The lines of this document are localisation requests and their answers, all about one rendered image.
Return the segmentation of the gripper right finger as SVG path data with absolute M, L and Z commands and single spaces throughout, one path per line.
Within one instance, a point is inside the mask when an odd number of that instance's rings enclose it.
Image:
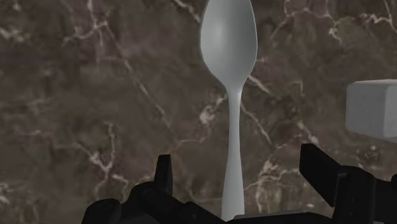
M 397 173 L 390 181 L 340 165 L 315 144 L 302 144 L 300 174 L 334 208 L 332 224 L 397 224 Z

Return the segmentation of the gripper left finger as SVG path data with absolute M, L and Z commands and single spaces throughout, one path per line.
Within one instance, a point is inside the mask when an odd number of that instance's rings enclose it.
M 90 204 L 81 224 L 226 224 L 193 202 L 172 196 L 170 155 L 160 155 L 155 177 L 131 189 L 128 199 L 102 199 Z

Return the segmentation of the white rounded block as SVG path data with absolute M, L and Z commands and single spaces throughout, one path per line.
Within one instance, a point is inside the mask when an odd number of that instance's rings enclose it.
M 397 80 L 348 85 L 345 126 L 358 134 L 397 143 Z

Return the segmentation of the white spoon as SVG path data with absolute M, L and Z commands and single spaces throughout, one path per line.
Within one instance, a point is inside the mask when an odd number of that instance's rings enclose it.
M 256 62 L 258 40 L 250 0 L 209 0 L 200 28 L 200 51 L 205 65 L 225 87 L 229 135 L 221 218 L 244 214 L 240 158 L 240 103 L 247 77 Z

